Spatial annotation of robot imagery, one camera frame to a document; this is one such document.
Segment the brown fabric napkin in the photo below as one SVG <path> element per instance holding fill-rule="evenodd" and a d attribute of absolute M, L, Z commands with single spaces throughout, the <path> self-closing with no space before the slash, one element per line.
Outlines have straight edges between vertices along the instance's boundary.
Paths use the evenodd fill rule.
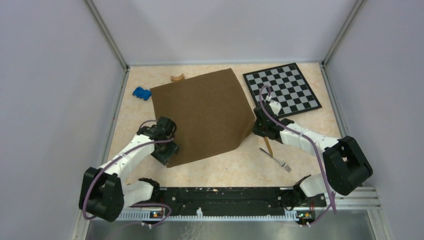
<path fill-rule="evenodd" d="M 255 115 L 231 68 L 151 88 L 156 118 L 176 124 L 178 154 L 172 168 L 238 148 L 251 133 Z"/>

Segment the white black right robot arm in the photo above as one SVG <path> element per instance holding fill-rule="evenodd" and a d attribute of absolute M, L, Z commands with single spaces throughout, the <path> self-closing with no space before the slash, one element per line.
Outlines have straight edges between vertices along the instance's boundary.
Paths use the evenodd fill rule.
<path fill-rule="evenodd" d="M 253 112 L 255 135 L 301 149 L 318 160 L 320 173 L 302 178 L 293 187 L 297 205 L 307 206 L 314 196 L 324 193 L 347 196 L 373 175 L 373 168 L 355 138 L 324 136 L 287 118 L 278 121 L 268 104 L 255 107 Z"/>

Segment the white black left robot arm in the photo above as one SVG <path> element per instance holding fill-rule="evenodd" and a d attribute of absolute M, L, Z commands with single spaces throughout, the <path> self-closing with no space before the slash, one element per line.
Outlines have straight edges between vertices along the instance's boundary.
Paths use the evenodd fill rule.
<path fill-rule="evenodd" d="M 154 207 L 160 202 L 159 184 L 140 178 L 126 184 L 130 173 L 147 157 L 163 166 L 178 154 L 174 137 L 177 125 L 167 117 L 143 122 L 131 141 L 111 160 L 99 167 L 89 167 L 83 174 L 78 207 L 85 220 L 100 218 L 115 221 L 124 208 L 144 202 Z"/>

